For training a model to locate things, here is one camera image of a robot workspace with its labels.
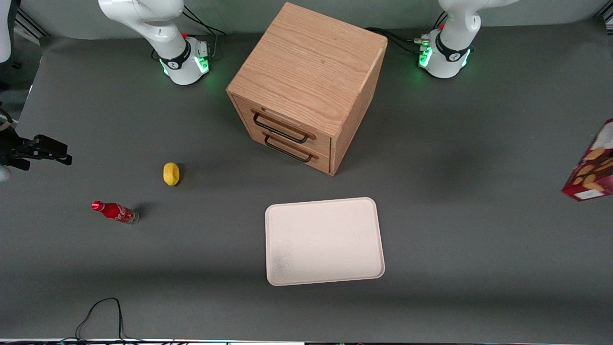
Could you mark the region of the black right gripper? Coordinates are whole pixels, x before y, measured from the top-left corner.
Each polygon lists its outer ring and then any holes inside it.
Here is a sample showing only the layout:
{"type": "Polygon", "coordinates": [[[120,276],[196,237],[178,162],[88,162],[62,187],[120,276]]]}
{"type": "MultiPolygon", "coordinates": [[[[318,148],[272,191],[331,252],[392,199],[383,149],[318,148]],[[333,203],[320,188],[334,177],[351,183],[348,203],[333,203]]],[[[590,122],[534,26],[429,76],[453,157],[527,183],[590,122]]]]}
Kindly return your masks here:
{"type": "Polygon", "coordinates": [[[24,154],[32,153],[33,160],[52,160],[66,166],[72,165],[72,156],[67,154],[68,147],[58,140],[45,135],[34,139],[24,139],[17,135],[13,127],[3,127],[0,131],[0,165],[28,171],[31,162],[24,154]]]}

